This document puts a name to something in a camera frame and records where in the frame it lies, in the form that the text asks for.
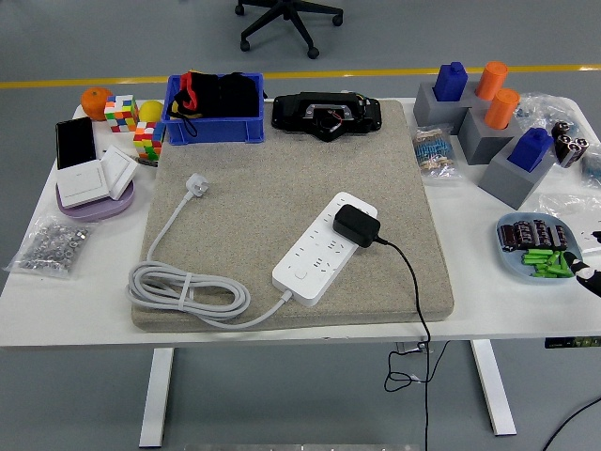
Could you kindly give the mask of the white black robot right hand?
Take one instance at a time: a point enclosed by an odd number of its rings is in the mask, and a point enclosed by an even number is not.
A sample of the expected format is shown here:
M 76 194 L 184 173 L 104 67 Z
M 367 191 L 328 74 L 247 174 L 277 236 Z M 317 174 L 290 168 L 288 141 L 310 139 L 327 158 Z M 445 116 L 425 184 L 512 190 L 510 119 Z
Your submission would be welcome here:
M 600 296 L 600 267 L 591 267 L 584 259 L 585 256 L 600 253 L 600 231 L 586 234 L 574 233 L 569 229 L 567 236 L 569 244 L 563 252 L 563 258 L 568 269 L 583 287 Z

